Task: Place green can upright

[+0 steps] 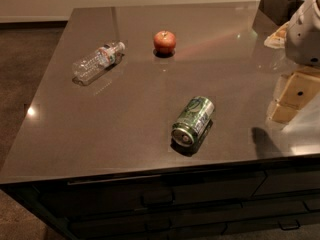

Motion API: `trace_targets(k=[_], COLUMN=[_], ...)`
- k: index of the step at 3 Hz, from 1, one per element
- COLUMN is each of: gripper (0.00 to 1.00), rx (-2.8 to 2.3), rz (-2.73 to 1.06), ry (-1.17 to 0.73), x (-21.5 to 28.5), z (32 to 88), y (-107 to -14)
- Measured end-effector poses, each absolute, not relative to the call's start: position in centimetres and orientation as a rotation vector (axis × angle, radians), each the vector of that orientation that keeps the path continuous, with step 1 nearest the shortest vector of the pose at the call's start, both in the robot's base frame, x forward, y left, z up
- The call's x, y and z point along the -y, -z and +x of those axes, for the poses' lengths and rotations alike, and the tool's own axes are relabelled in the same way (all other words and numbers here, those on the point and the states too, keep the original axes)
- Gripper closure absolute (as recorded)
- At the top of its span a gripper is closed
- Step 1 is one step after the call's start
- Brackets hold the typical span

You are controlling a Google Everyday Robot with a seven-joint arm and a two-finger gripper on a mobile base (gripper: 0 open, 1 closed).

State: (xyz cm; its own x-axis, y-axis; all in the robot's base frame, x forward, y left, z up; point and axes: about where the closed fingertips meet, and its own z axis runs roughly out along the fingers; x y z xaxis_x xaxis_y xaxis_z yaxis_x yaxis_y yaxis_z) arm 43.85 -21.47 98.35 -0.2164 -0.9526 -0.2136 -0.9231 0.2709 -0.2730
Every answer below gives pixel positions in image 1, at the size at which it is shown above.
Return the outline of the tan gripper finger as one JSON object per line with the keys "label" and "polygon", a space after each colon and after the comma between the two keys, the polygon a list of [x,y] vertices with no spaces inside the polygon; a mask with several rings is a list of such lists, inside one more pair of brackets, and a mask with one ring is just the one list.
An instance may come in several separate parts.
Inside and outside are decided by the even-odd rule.
{"label": "tan gripper finger", "polygon": [[288,124],[297,114],[297,110],[282,106],[275,101],[272,101],[267,109],[267,118],[281,124]]}

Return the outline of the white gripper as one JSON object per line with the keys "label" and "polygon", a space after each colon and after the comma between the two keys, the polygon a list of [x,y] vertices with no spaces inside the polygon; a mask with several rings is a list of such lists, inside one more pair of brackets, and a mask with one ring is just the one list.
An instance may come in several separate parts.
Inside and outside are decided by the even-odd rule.
{"label": "white gripper", "polygon": [[[286,56],[301,65],[320,67],[320,0],[305,0],[289,21]],[[286,82],[279,103],[301,110],[320,92],[320,74],[294,72]]]}

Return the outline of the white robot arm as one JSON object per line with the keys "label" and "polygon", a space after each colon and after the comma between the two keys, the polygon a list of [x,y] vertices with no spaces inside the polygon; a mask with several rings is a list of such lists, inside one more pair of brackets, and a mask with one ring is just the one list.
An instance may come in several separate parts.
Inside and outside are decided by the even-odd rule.
{"label": "white robot arm", "polygon": [[320,4],[305,0],[291,19],[269,36],[265,46],[282,47],[297,64],[282,75],[267,111],[268,124],[282,130],[304,148],[319,145],[320,125]]}

